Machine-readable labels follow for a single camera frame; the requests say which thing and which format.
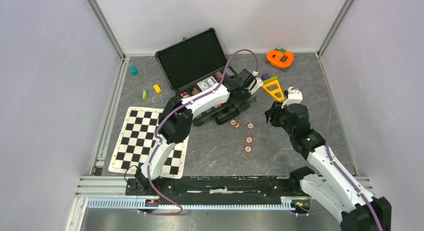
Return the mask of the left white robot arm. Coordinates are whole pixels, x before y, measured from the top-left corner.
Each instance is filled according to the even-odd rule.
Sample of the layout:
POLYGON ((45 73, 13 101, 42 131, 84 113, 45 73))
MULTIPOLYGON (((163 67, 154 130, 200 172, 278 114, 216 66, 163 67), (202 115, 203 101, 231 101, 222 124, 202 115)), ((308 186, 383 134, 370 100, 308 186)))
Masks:
POLYGON ((209 118, 222 125, 251 106, 251 97, 264 84, 258 72, 243 69, 228 75, 229 71, 222 71, 217 81, 197 94, 169 99, 158 118, 152 151, 135 174, 137 187, 145 195, 156 191, 155 179, 160 177, 168 155, 189 136, 192 125, 198 126, 209 118))

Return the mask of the black poker carrying case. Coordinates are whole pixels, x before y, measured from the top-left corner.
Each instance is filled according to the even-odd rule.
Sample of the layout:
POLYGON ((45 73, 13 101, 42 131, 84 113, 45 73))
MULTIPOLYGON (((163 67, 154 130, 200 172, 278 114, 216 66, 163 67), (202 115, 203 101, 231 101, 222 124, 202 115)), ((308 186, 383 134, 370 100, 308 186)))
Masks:
MULTIPOLYGON (((181 99, 185 94, 191 96, 193 88, 197 88, 201 92, 197 83, 209 77, 215 79, 214 74, 216 72, 223 72, 225 69, 229 69, 229 76, 240 73, 240 71, 235 71, 232 66, 227 64, 227 58, 217 32, 212 27, 157 51, 155 58, 169 86, 176 92, 176 96, 181 99)), ((250 107, 257 100, 258 98, 253 94, 249 101, 250 107)), ((209 120, 215 119, 204 119, 200 125, 194 126, 201 126, 209 120)))

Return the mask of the red white poker chip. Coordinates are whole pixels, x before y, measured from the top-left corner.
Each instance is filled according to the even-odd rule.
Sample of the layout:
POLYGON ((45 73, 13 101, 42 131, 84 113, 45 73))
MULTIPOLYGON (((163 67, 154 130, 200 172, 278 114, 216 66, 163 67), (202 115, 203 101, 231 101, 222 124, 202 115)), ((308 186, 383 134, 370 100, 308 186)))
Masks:
POLYGON ((254 123, 252 123, 252 122, 248 122, 248 123, 246 124, 246 127, 247 127, 249 130, 253 130, 253 129, 255 128, 255 124, 254 124, 254 123))
POLYGON ((234 126, 236 126, 237 125, 237 121, 235 120, 235 119, 231 119, 230 121, 229 121, 229 124, 232 126, 232 127, 234 127, 234 126))
POLYGON ((250 145, 250 144, 252 144, 254 142, 254 139, 253 139, 252 136, 246 136, 245 137, 245 142, 250 145))
POLYGON ((234 126, 235 129, 239 129, 240 127, 241 127, 241 124, 239 122, 234 126))
POLYGON ((252 152, 253 148, 250 145, 246 145, 243 148, 243 150, 244 150, 245 153, 250 154, 252 152))

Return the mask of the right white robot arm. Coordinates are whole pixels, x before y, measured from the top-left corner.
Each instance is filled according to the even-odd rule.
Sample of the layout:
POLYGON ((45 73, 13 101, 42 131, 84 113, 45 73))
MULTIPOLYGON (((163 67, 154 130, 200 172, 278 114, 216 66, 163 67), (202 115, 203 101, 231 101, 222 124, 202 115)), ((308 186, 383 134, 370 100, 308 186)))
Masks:
POLYGON ((317 200, 339 222, 343 231, 389 231, 392 206, 360 184, 338 160, 329 142, 311 128, 309 112, 299 90, 289 87, 284 101, 265 112, 266 121, 288 134, 293 149, 310 165, 289 175, 289 190, 317 200))

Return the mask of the brown poker chip roll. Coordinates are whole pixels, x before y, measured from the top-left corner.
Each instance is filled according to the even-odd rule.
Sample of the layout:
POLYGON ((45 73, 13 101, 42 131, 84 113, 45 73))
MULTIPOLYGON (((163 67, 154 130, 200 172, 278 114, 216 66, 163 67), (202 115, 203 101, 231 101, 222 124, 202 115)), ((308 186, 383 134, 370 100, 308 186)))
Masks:
POLYGON ((223 74, 219 71, 214 74, 214 78, 217 82, 219 82, 222 77, 223 77, 223 74))

